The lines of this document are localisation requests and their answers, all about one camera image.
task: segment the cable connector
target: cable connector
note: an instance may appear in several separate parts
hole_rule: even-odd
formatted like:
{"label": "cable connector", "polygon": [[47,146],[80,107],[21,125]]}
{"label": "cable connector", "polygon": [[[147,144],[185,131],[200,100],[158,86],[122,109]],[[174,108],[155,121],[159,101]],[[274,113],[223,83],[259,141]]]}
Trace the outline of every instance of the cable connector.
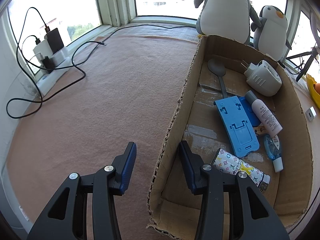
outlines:
{"label": "cable connector", "polygon": [[47,24],[45,25],[44,29],[45,29],[46,33],[48,33],[50,31],[50,28],[49,28],[49,26]]}

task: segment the orange ball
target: orange ball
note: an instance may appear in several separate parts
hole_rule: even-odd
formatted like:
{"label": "orange ball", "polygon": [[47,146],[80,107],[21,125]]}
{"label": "orange ball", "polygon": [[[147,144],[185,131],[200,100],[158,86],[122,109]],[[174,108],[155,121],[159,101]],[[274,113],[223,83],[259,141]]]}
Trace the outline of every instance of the orange ball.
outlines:
{"label": "orange ball", "polygon": [[315,84],[315,91],[320,95],[320,83]]}

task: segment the cardboard box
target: cardboard box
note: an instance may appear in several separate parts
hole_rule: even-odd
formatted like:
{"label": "cardboard box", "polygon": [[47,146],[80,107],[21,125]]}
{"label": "cardboard box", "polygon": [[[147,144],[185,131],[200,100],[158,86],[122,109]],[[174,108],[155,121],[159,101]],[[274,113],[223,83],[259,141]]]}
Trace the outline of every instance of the cardboard box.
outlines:
{"label": "cardboard box", "polygon": [[[290,79],[277,62],[249,46],[219,36],[203,36],[199,41],[152,178],[148,194],[149,227],[175,239],[193,240],[195,237],[202,196],[194,196],[187,187],[176,154],[182,139],[188,141],[192,152],[201,155],[205,163],[210,163],[220,147],[233,153],[213,105],[214,100],[222,98],[218,78],[207,68],[208,60],[213,57],[222,60],[227,68],[223,77],[227,92],[244,96],[252,90],[275,113],[283,127],[278,134],[283,150],[283,171],[274,172],[262,138],[259,139],[260,149],[244,160],[270,175],[264,196],[289,231],[306,212],[312,186],[312,151],[305,115]],[[283,85],[273,97],[255,92],[243,75],[242,60],[257,64],[263,59],[282,79]],[[229,233],[228,208],[228,193],[225,193],[224,239],[228,239]]]}

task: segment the metal screw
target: metal screw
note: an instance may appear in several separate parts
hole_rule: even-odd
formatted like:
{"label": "metal screw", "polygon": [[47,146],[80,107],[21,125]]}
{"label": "metal screw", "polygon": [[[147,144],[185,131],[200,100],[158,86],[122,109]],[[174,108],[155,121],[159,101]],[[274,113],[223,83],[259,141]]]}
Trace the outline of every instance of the metal screw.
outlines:
{"label": "metal screw", "polygon": [[204,164],[204,165],[202,166],[202,169],[204,169],[205,171],[210,171],[210,170],[211,170],[211,165],[209,165],[209,164]]}
{"label": "metal screw", "polygon": [[111,166],[111,165],[105,166],[104,170],[105,171],[112,171],[113,170],[113,166]]}
{"label": "metal screw", "polygon": [[69,175],[69,179],[76,179],[76,178],[78,178],[78,174],[75,172]]}
{"label": "metal screw", "polygon": [[246,174],[244,171],[240,171],[240,172],[238,173],[238,175],[239,175],[239,177],[242,178],[242,179],[244,179],[244,178],[247,177],[247,174]]}

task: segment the gray bottle cap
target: gray bottle cap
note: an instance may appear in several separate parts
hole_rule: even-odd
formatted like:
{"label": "gray bottle cap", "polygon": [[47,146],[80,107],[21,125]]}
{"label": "gray bottle cap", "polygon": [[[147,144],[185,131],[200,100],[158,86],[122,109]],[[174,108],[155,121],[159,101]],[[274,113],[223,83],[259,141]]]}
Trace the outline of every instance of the gray bottle cap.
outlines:
{"label": "gray bottle cap", "polygon": [[252,103],[253,103],[255,100],[257,100],[257,97],[254,95],[254,93],[253,93],[251,90],[249,90],[249,91],[244,95],[244,98],[245,98],[245,100],[248,101],[248,103],[249,103],[250,105],[252,105]]}

